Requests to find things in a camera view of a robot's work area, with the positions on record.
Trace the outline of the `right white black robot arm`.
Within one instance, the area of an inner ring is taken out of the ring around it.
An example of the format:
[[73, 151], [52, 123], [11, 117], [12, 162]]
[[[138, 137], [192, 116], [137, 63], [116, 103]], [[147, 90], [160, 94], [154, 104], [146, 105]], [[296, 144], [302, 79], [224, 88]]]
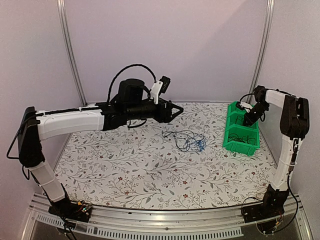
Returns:
[[242, 101], [238, 108], [244, 109], [243, 125], [248, 127], [256, 123], [270, 105], [279, 107], [281, 112], [279, 128], [282, 145], [275, 176], [268, 185], [258, 213], [262, 218], [269, 218], [278, 208], [283, 207], [290, 193], [290, 181], [296, 165], [300, 147], [310, 129], [309, 101], [303, 97], [278, 90], [257, 86], [251, 93], [256, 104], [246, 108]]

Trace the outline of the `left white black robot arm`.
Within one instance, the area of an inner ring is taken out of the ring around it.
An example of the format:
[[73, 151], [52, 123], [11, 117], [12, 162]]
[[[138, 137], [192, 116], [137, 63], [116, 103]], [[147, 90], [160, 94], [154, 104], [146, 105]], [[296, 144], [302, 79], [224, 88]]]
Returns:
[[51, 207], [63, 217], [82, 211], [84, 207], [71, 202], [53, 169], [46, 163], [41, 142], [82, 131], [115, 130], [131, 120], [145, 122], [154, 119], [158, 123], [169, 123], [184, 111], [170, 100], [160, 97], [167, 91], [170, 82], [170, 78], [163, 76], [147, 88], [143, 80], [128, 78], [119, 83], [117, 94], [108, 96], [105, 102], [53, 111], [37, 111], [33, 106], [27, 107], [12, 140], [18, 147], [16, 160], [29, 170]]

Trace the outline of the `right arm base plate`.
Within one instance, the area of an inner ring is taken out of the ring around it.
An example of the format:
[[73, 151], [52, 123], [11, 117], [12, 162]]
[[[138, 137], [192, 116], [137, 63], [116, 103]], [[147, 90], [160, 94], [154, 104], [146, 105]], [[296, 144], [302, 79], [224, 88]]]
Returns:
[[[245, 223], [256, 222], [257, 230], [264, 236], [272, 236], [275, 233], [279, 233], [285, 230], [291, 223], [295, 220], [298, 210], [299, 210], [299, 201], [293, 196], [295, 201], [295, 211], [293, 217], [288, 223], [280, 227], [284, 222], [284, 213], [285, 210], [283, 207], [265, 210], [263, 201], [256, 197], [247, 197], [243, 200], [240, 206], [240, 212], [244, 219]], [[255, 200], [258, 204], [245, 206], [245, 203], [248, 200]]]

